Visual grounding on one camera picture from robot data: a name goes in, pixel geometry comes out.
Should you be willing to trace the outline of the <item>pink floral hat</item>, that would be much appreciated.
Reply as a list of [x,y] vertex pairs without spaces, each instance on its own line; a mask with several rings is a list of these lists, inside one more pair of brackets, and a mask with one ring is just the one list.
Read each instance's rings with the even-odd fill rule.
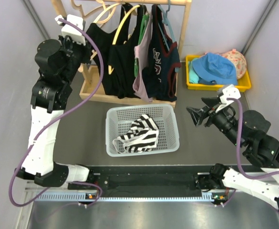
[[219,53],[219,55],[233,63],[236,69],[236,75],[238,80],[244,76],[247,70],[247,61],[245,56],[241,52],[237,51],[236,49],[232,49],[222,54]]

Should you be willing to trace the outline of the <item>small black tank top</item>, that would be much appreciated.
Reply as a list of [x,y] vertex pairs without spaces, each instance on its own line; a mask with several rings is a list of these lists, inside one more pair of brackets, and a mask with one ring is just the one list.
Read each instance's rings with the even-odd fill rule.
[[[133,6],[129,3],[123,3],[121,6],[121,13],[120,13],[120,24],[123,21],[123,18],[125,15],[127,15],[127,12],[132,8]],[[123,23],[121,29],[119,30],[118,37],[116,44],[123,44],[124,41],[128,40],[128,32],[129,32],[129,22],[130,22],[130,16],[125,20]],[[118,28],[113,30],[111,33],[107,33],[102,30],[101,27],[99,27],[98,24],[91,23],[86,33],[91,37],[91,39],[94,41],[96,46],[98,47],[99,51],[97,51],[95,48],[92,48],[92,54],[91,54],[91,60],[93,60],[96,65],[98,66],[98,69],[100,71],[100,60],[98,57],[98,52],[101,54],[103,59],[103,65],[104,65],[104,71],[107,70],[107,61],[108,61],[108,55],[110,47],[112,46],[114,37],[116,32],[118,31]]]

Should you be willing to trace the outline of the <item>yellow plastic bin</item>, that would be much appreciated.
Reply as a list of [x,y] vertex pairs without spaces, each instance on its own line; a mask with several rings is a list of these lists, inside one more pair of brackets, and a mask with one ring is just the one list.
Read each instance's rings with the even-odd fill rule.
[[[200,90],[200,91],[217,91],[224,85],[216,84],[216,85],[206,85],[206,84],[193,84],[189,82],[189,63],[194,59],[200,57],[199,55],[187,55],[185,57],[185,67],[186,67],[186,85],[189,90]],[[252,84],[250,80],[250,76],[248,71],[246,70],[244,76],[238,80],[238,85],[236,88],[240,92],[245,92],[251,89]]]

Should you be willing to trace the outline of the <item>blue plastic hanger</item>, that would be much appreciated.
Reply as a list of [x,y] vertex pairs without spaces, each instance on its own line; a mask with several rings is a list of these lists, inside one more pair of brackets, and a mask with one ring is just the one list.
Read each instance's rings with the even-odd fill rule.
[[159,30],[160,30],[160,33],[161,33],[163,44],[165,46],[165,51],[170,51],[171,46],[168,43],[168,37],[167,37],[166,30],[165,30],[165,26],[167,26],[168,29],[169,29],[172,44],[176,43],[176,39],[175,39],[175,36],[174,36],[172,25],[171,25],[170,20],[168,18],[168,13],[171,9],[171,1],[168,0],[167,3],[168,3],[167,10],[164,10],[161,5],[157,6],[158,9],[161,11],[161,14],[162,14],[162,25],[160,23],[158,23],[158,27],[159,27]]

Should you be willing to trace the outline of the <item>pink tank top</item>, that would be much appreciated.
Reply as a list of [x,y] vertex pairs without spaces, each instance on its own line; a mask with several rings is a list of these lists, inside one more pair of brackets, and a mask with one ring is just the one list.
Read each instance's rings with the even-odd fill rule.
[[147,27],[141,42],[134,47],[134,55],[138,62],[137,76],[133,82],[134,95],[145,102],[152,102],[152,97],[148,97],[145,83],[143,81],[143,69],[148,66],[148,50],[151,41],[152,17],[149,17]]

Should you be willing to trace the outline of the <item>yellow metal-hook hanger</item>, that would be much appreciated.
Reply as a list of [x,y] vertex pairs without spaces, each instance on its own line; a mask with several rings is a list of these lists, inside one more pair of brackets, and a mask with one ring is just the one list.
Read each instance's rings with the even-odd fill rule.
[[[136,24],[133,31],[129,33],[131,14],[136,11]],[[134,47],[139,38],[140,21],[146,13],[144,5],[135,5],[125,13],[115,32],[112,44],[109,49],[108,75],[110,79],[114,77],[123,78],[133,76],[131,66],[134,65]]]

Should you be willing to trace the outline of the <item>green plastic hanger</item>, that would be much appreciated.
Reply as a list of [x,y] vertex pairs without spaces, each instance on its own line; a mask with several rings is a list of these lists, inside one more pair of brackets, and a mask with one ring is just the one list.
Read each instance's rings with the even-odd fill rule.
[[[149,22],[149,18],[150,18],[150,13],[147,11],[143,17],[142,17],[142,21],[141,21],[141,26],[140,26],[140,32],[139,32],[139,38],[138,38],[138,43],[137,45],[139,46],[143,40],[145,31],[147,29],[148,26],[148,22]],[[137,47],[134,48],[134,54],[135,54],[135,59],[134,59],[134,76],[137,77],[138,76],[138,70],[139,70],[139,60],[137,57]]]

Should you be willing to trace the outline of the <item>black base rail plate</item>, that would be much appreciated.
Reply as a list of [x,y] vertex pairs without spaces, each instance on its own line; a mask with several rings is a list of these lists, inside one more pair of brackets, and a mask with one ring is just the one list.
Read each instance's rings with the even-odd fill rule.
[[100,186],[104,198],[186,198],[199,196],[199,174],[210,165],[91,166],[87,181]]

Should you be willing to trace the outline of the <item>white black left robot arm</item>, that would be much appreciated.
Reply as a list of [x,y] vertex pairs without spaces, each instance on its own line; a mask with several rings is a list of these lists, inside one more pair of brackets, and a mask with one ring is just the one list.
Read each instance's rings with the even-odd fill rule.
[[89,61],[90,45],[60,36],[41,42],[34,57],[39,78],[31,94],[31,131],[25,157],[17,177],[33,180],[42,187],[60,187],[78,182],[84,189],[94,186],[95,178],[81,165],[59,164],[53,160],[60,116],[72,92],[71,83],[78,68]]

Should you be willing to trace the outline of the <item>wooden clothes rack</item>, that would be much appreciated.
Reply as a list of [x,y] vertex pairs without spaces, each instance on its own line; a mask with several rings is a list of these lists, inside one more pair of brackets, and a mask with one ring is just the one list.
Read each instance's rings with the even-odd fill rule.
[[[186,36],[186,29],[188,24],[188,19],[190,15],[191,3],[190,0],[130,0],[129,3],[148,3],[148,4],[161,4],[161,5],[177,5],[184,6],[183,19],[181,24],[180,38],[178,42],[178,52],[179,56],[182,56],[182,49]],[[94,65],[92,67],[86,67],[82,65],[80,67],[80,72],[83,74],[84,82],[82,84],[79,96],[81,99],[86,99],[91,96],[90,100],[95,102],[105,102],[112,104],[125,104],[125,105],[144,105],[148,104],[141,99],[137,98],[123,98],[119,99],[113,95],[106,95],[103,86],[99,86],[97,91],[93,93],[93,90],[97,86],[99,80],[99,73],[97,67]]]

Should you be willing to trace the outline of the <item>navy maroon-trimmed jersey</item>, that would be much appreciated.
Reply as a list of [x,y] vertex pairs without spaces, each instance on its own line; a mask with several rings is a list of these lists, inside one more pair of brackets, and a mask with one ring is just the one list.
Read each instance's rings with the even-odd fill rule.
[[167,34],[162,11],[152,5],[152,37],[148,49],[148,66],[142,78],[149,97],[174,102],[176,97],[176,70],[181,67],[177,42]]

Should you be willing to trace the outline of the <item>black white striped tank top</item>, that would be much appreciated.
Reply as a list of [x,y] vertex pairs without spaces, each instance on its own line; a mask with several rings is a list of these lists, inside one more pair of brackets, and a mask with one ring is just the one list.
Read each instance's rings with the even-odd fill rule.
[[142,114],[131,123],[124,135],[118,136],[112,144],[119,154],[150,152],[157,147],[159,127],[149,114]]

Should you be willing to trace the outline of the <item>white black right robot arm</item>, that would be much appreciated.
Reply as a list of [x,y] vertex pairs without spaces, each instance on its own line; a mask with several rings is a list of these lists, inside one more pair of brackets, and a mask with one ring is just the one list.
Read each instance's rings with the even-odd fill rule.
[[236,146],[237,167],[215,164],[209,174],[199,178],[197,186],[203,191],[228,188],[239,190],[269,204],[279,213],[279,140],[267,134],[270,122],[254,110],[235,110],[224,104],[220,96],[202,98],[205,106],[187,107],[195,126],[214,125]]

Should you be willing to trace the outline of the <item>white plastic laundry basket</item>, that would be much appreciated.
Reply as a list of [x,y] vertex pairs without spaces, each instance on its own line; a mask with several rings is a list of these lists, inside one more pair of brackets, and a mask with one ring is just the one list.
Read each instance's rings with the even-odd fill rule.
[[[142,114],[149,114],[159,127],[158,144],[150,152],[119,154],[112,141],[124,135],[130,129],[131,123]],[[179,146],[179,133],[173,107],[168,104],[146,104],[125,106],[109,109],[105,124],[106,152],[109,156],[151,155],[176,151]]]

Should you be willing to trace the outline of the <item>blue bucket hat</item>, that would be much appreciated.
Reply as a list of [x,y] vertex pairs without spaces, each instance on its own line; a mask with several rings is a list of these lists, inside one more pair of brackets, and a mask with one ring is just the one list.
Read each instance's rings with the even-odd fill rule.
[[189,82],[204,85],[237,85],[237,71],[227,58],[208,52],[188,64]]

